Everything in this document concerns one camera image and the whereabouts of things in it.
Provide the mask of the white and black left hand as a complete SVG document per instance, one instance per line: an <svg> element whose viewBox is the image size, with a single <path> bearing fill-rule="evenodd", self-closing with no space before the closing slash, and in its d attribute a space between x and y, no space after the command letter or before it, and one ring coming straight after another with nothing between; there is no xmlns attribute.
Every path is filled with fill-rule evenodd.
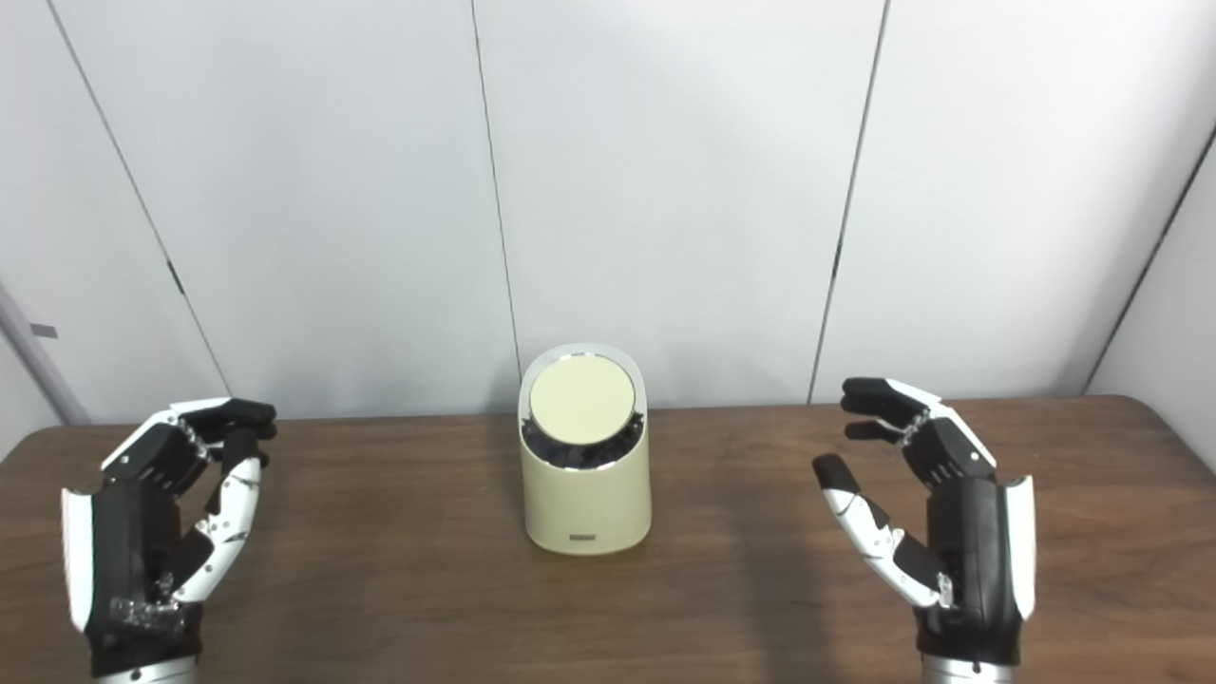
<svg viewBox="0 0 1216 684"><path fill-rule="evenodd" d="M277 411L223 396L152 414L61 494L66 598L96 683L195 683L206 602L248 542Z"/></svg>

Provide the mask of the white and black right hand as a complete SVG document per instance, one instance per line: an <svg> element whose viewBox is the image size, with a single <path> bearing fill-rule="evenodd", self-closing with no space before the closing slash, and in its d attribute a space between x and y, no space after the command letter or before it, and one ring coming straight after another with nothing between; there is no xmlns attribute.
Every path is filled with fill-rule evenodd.
<svg viewBox="0 0 1216 684"><path fill-rule="evenodd" d="M895 379L848 377L845 436L883 441L927 488L925 542L894 525L841 456L812 462L838 525L913 610L925 683L1010 683L1021 626L1036 609L1034 478L998 477L998 460L938 396Z"/></svg>

